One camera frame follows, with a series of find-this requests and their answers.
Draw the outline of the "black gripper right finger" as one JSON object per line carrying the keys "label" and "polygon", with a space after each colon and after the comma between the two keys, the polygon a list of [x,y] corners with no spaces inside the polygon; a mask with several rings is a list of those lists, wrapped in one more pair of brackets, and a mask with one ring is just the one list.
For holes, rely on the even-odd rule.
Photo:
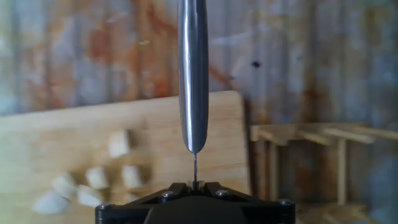
{"label": "black gripper right finger", "polygon": [[226,212],[230,223],[295,224],[295,203],[289,199],[263,201],[219,182],[198,182],[197,195],[212,198],[214,202],[201,205],[217,215],[217,209]]}

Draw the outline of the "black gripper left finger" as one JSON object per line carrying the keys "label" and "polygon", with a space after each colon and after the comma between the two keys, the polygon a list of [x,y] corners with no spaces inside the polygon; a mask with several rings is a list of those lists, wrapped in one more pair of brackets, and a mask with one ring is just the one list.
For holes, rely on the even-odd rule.
{"label": "black gripper left finger", "polygon": [[104,204],[95,208],[96,224],[144,223],[150,210],[156,205],[190,196],[192,188],[185,183],[173,183],[169,188],[157,191],[125,205]]}

